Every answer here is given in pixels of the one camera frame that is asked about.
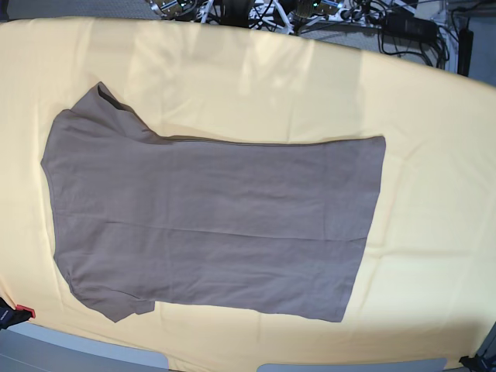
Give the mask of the brown T-shirt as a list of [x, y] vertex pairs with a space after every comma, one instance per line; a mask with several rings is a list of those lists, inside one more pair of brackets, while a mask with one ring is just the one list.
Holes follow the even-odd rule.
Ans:
[[53, 121], [41, 165], [54, 259], [113, 322], [157, 302], [342, 321], [385, 139], [305, 145], [162, 137], [103, 84]]

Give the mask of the white power strip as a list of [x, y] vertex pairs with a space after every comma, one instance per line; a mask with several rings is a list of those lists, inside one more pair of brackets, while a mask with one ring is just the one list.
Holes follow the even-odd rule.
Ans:
[[285, 25], [292, 22], [361, 21], [371, 10], [366, 1], [255, 1], [250, 20]]

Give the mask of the yellow table cloth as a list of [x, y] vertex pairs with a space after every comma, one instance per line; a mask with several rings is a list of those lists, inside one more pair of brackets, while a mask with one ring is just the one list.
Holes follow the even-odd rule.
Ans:
[[[159, 304], [111, 322], [53, 261], [40, 166], [54, 117], [104, 83], [163, 136], [316, 143], [384, 136], [381, 195], [340, 323]], [[495, 322], [495, 89], [379, 53], [189, 22], [1, 26], [1, 295], [48, 329], [184, 371], [475, 353]]]

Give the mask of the black vertical power strip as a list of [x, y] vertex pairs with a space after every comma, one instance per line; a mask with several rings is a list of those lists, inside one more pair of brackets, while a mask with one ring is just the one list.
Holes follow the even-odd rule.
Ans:
[[474, 32], [468, 28], [462, 29], [458, 36], [457, 73], [467, 77], [470, 72]]

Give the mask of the red black clamp left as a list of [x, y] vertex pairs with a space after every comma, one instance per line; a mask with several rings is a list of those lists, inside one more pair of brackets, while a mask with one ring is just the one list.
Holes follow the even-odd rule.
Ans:
[[0, 298], [0, 329], [7, 329], [11, 326], [27, 322], [34, 319], [36, 313], [33, 309], [22, 305], [12, 308], [3, 298]]

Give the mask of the black clamp right corner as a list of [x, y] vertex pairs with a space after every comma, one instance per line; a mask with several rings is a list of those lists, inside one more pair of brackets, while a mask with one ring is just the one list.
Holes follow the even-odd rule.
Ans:
[[495, 372], [495, 357], [475, 355], [474, 357], [463, 356], [459, 363], [473, 372]]

